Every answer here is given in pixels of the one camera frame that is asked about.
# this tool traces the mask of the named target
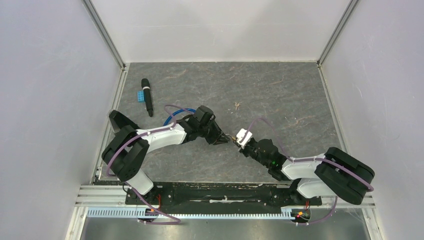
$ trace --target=blue cable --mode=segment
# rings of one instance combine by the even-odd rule
[[[190,111],[190,112],[192,112],[192,113],[195,113],[195,112],[196,112],[196,110],[194,110],[193,108],[185,108],[185,110],[188,110],[188,111]],[[184,111],[184,110],[182,110],[182,109],[179,109],[179,110],[175,111],[172,115],[173,115],[173,116],[175,116],[175,115],[180,114],[180,113],[182,113],[182,112],[185,112],[185,111]],[[164,126],[166,126],[166,125],[170,124],[171,119],[172,119],[172,117],[171,117],[171,116],[169,116],[169,117],[166,119],[166,121],[165,121],[165,123],[164,123],[163,125],[164,125]]]

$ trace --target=black base panel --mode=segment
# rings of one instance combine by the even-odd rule
[[[281,207],[294,205],[320,206],[320,197],[294,202],[290,184],[257,183],[203,183],[203,182],[154,182],[153,189],[144,197],[152,205],[169,214],[279,214]],[[128,191],[126,205],[144,205],[132,191]]]

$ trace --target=microphone head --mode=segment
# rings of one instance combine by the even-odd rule
[[[141,80],[141,87],[142,88],[144,88],[144,87],[150,87],[150,83],[149,83],[149,80],[147,80],[147,78],[143,78]]]

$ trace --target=gray tabletop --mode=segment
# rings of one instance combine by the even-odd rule
[[[153,117],[137,101],[142,78],[150,81]],[[141,128],[151,129],[167,119],[165,104],[193,109],[205,105],[231,135],[265,116],[294,157],[315,156],[340,145],[313,62],[131,63],[118,110]],[[252,133],[257,140],[271,138],[277,144],[272,130],[262,122]],[[153,181],[276,182],[265,167],[244,157],[234,144],[208,145],[202,138],[149,153],[142,169]],[[111,179],[102,174],[101,180]]]

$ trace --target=gray floor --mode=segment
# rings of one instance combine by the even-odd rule
[[[154,117],[148,116],[144,103],[137,102],[142,78],[151,84]],[[312,62],[131,63],[118,110],[149,129],[163,125],[168,117],[165,104],[193,109],[205,105],[231,135],[265,116],[294,157],[314,156],[340,145]],[[262,122],[252,133],[257,140],[275,139]],[[276,182],[265,167],[238,153],[232,143],[213,146],[201,138],[148,154],[142,168],[153,181]]]
[[[312,219],[328,213],[312,210]],[[130,218],[87,218],[82,240],[369,240],[360,209],[340,209],[328,220],[296,227],[288,220],[196,220],[151,226]]]

